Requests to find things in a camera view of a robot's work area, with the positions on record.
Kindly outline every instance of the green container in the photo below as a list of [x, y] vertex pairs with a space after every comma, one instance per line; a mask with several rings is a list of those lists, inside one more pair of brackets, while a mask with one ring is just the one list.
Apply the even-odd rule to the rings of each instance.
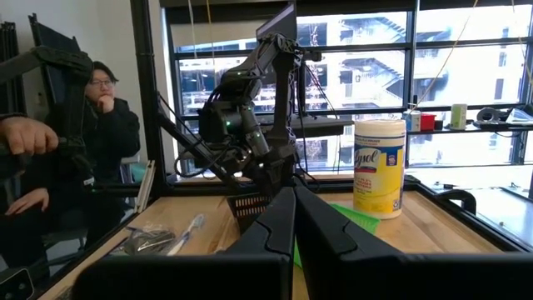
[[[342, 213], [346, 218], [349, 218], [352, 222], [367, 230], [369, 233], [376, 233], [377, 224], [380, 223], [380, 219], [367, 216], [364, 213], [356, 212], [353, 209], [343, 207], [338, 204], [330, 205], [339, 213]], [[298, 252], [298, 243], [296, 240], [294, 245], [294, 264], [301, 268], [300, 253]]]

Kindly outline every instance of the wooden table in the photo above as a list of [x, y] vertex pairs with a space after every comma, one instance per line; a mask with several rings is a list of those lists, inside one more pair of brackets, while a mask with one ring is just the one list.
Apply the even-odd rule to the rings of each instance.
[[[321, 198], [351, 207], [351, 193], [320, 194]], [[499, 253], [500, 250], [468, 227], [440, 210], [417, 192], [404, 192], [404, 207], [399, 217], [382, 221], [376, 235], [405, 253]], [[129, 224], [143, 227], [148, 223], [174, 228], [177, 233], [187, 228], [198, 214], [206, 215], [204, 226], [194, 232], [193, 238], [180, 255], [214, 253], [231, 246], [239, 231], [226, 199], [218, 197], [165, 197], [158, 199]], [[121, 230], [88, 259], [81, 262], [41, 299], [54, 299], [73, 285], [76, 276], [89, 264], [116, 247], [129, 231]], [[293, 299], [308, 299], [303, 272], [294, 267]]]

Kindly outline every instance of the person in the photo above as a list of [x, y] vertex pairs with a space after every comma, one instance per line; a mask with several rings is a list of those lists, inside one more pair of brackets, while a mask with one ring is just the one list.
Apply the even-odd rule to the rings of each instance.
[[6, 138], [12, 154], [44, 154], [59, 144], [48, 125], [20, 113], [0, 115], [0, 136]]
[[[115, 96], [117, 82], [109, 67], [93, 63], [85, 94], [96, 126], [85, 128], [84, 123], [83, 140], [97, 183], [119, 183], [121, 159], [140, 149], [138, 117], [125, 100]], [[59, 137], [66, 117], [61, 104], [47, 116], [47, 125]], [[10, 268], [31, 266], [46, 257], [41, 236], [60, 227], [65, 212], [83, 212], [86, 248], [120, 223], [126, 205], [123, 199], [85, 192], [79, 179], [72, 162], [59, 152], [40, 156], [27, 168], [21, 182], [24, 196], [0, 216], [0, 253]]]

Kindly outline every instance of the yellow cable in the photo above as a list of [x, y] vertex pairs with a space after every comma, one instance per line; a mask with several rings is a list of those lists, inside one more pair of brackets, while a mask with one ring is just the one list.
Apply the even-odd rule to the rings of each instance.
[[470, 17], [472, 16], [472, 13], [474, 12], [474, 9], [476, 9], [476, 6], [477, 6], [477, 3], [479, 2], [479, 0], [475, 0], [474, 1], [474, 6], [472, 7], [471, 11], [470, 11], [470, 14], [468, 15], [468, 17], [466, 18], [466, 21], [465, 21], [465, 25], [463, 25], [463, 28], [461, 30], [461, 32], [459, 33], [459, 36], [457, 37], [456, 41], [453, 43], [453, 46], [451, 46], [451, 50], [450, 50], [450, 53], [448, 53], [448, 57], [446, 58], [446, 60], [444, 61], [444, 63], [442, 64], [442, 67], [441, 67], [441, 70], [439, 70], [439, 72], [435, 75], [435, 77], [433, 78], [433, 80], [431, 80], [430, 82], [430, 85], [427, 87], [427, 89], [424, 91], [424, 93], [422, 94], [422, 97], [420, 97], [419, 101], [417, 104], [415, 104], [415, 106], [413, 107], [413, 109], [409, 112], [409, 114], [411, 114], [412, 111], [416, 110], [418, 108], [418, 105], [420, 105], [420, 103], [423, 103], [424, 100], [426, 99], [426, 95], [427, 93], [431, 90], [431, 88], [433, 87], [433, 84], [435, 84], [435, 81], [436, 79], [439, 77], [439, 75], [441, 75], [442, 71], [444, 70], [444, 67], [446, 66], [446, 64], [448, 63], [448, 60], [450, 60], [450, 57], [451, 57], [451, 54], [453, 53], [453, 50], [456, 48], [457, 44], [459, 43], [459, 40], [461, 40], [461, 36], [463, 35], [463, 32], [465, 31], [466, 29], [466, 25], [468, 24], [468, 22], [470, 21]]
[[213, 59], [213, 76], [215, 87], [217, 86], [217, 69], [215, 68], [215, 44], [213, 42], [213, 27], [211, 23], [211, 9], [209, 7], [209, 0], [206, 0], [207, 6], [207, 21], [209, 22], [209, 38], [211, 39], [211, 55]]
[[[513, 17], [514, 17], [516, 15], [516, 12], [515, 12], [515, 0], [511, 0], [511, 6], [513, 8]], [[530, 66], [527, 64], [526, 52], [524, 51], [524, 48], [522, 47], [522, 43], [523, 42], [522, 42], [522, 38], [520, 37], [520, 34], [518, 35], [518, 42], [520, 43], [520, 50], [522, 51], [522, 55], [524, 56], [524, 65], [526, 65], [526, 73], [527, 73], [527, 77], [528, 77], [529, 82], [530, 82], [530, 87], [533, 87], [533, 77], [531, 76]]]

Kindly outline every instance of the hand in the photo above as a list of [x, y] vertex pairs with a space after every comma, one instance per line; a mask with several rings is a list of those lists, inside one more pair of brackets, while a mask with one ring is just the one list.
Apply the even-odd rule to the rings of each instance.
[[109, 113], [115, 107], [115, 99], [111, 96], [104, 95], [98, 99], [98, 107], [103, 113]]
[[42, 203], [41, 211], [48, 208], [48, 190], [46, 188], [36, 188], [15, 201], [6, 212], [6, 216], [19, 214], [26, 211], [35, 204]]
[[57, 134], [46, 124], [29, 117], [8, 117], [0, 122], [0, 135], [12, 154], [43, 154], [57, 148]]

